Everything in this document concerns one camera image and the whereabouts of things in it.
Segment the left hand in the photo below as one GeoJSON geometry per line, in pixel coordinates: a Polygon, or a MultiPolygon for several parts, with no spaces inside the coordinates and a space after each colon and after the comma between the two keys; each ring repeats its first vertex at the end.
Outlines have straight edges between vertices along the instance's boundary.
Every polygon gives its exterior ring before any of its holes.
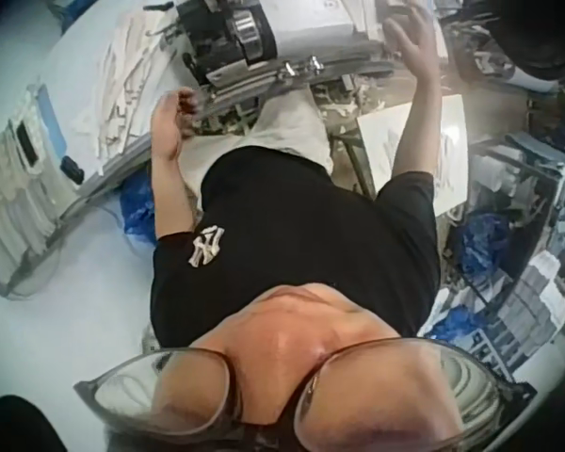
{"type": "Polygon", "coordinates": [[[174,161],[182,144],[193,136],[193,116],[197,113],[197,97],[190,88],[166,93],[151,117],[152,159],[174,161]]]}

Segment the right hand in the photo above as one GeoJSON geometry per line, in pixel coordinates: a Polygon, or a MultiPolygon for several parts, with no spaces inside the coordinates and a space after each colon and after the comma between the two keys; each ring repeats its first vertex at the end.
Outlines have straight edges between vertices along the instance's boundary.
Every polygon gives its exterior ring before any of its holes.
{"type": "Polygon", "coordinates": [[[163,95],[151,117],[151,154],[153,160],[174,161],[182,143],[192,137],[197,98],[190,88],[163,95]]]}
{"type": "Polygon", "coordinates": [[[415,0],[409,3],[409,8],[409,20],[406,23],[400,24],[400,21],[390,18],[385,21],[385,27],[394,36],[404,64],[416,79],[439,83],[440,61],[433,18],[415,0]]]}

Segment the eyeglass lens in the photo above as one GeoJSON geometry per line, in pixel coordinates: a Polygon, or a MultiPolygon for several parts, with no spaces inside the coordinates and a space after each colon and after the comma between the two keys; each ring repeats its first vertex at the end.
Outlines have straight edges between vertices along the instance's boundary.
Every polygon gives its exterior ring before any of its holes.
{"type": "MultiPolygon", "coordinates": [[[[230,380],[218,355],[163,352],[111,376],[96,400],[136,428],[189,435],[221,415],[230,380]]],[[[294,426],[311,452],[434,450],[490,423],[499,404],[495,380],[469,357],[427,341],[398,340],[328,360],[303,389],[294,426]]]]}
{"type": "Polygon", "coordinates": [[[218,355],[200,350],[157,353],[107,379],[96,393],[103,408],[137,428],[191,434],[218,419],[230,374],[218,355]]]}

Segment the cable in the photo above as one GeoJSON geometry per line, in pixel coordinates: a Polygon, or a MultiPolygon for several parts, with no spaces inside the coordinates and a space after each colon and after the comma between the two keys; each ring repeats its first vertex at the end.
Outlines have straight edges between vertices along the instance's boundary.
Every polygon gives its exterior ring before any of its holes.
{"type": "MultiPolygon", "coordinates": [[[[117,224],[118,228],[121,229],[121,231],[123,232],[123,223],[121,222],[121,219],[118,217],[118,215],[115,212],[113,212],[110,209],[107,209],[106,207],[103,207],[102,205],[89,204],[89,207],[93,207],[96,210],[103,211],[104,213],[109,214],[109,216],[112,217],[115,220],[115,223],[117,224]]],[[[142,254],[140,254],[137,251],[137,249],[132,244],[130,237],[128,237],[128,235],[126,233],[123,233],[123,239],[125,240],[125,243],[127,244],[128,248],[130,249],[130,252],[132,252],[132,254],[134,254],[138,259],[142,259],[143,262],[146,261],[146,256],[143,256],[142,254]]],[[[40,284],[37,288],[35,288],[34,290],[32,290],[28,293],[25,293],[25,294],[20,293],[20,292],[16,292],[15,290],[12,290],[10,292],[10,294],[8,294],[8,296],[7,296],[8,300],[10,300],[10,301],[26,301],[26,300],[34,298],[37,294],[39,294],[40,292],[43,292],[44,289],[46,289],[46,287],[48,287],[50,282],[56,276],[58,268],[60,267],[61,255],[62,255],[62,252],[63,252],[63,247],[65,245],[65,235],[61,236],[58,239],[58,242],[59,243],[58,243],[58,249],[56,250],[55,266],[50,271],[46,280],[42,284],[40,284]]]]}
{"type": "Polygon", "coordinates": [[[28,299],[33,298],[39,292],[42,292],[46,287],[48,287],[48,284],[50,284],[50,282],[53,280],[53,278],[57,274],[58,268],[60,267],[60,258],[61,258],[62,252],[63,252],[63,246],[65,244],[65,236],[61,236],[58,239],[58,242],[59,243],[58,243],[58,249],[56,250],[55,266],[53,267],[53,269],[49,273],[46,280],[44,280],[44,282],[42,284],[40,284],[39,287],[37,287],[36,289],[32,290],[31,292],[29,292],[27,294],[22,294],[20,292],[12,290],[10,292],[10,294],[8,294],[8,296],[7,296],[8,300],[10,300],[10,301],[26,301],[28,299]]]}

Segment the leg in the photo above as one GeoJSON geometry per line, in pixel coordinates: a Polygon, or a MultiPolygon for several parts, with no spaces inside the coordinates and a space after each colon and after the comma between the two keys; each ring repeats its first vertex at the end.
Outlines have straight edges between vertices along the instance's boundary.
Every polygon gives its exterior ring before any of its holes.
{"type": "Polygon", "coordinates": [[[207,171],[224,154],[245,146],[290,153],[311,160],[332,173],[331,148],[324,122],[309,88],[266,101],[259,120],[246,137],[195,137],[180,154],[180,172],[201,202],[201,184],[207,171]]]}
{"type": "Polygon", "coordinates": [[[266,101],[251,132],[236,144],[261,146],[311,160],[332,173],[331,147],[309,88],[266,101]]]}

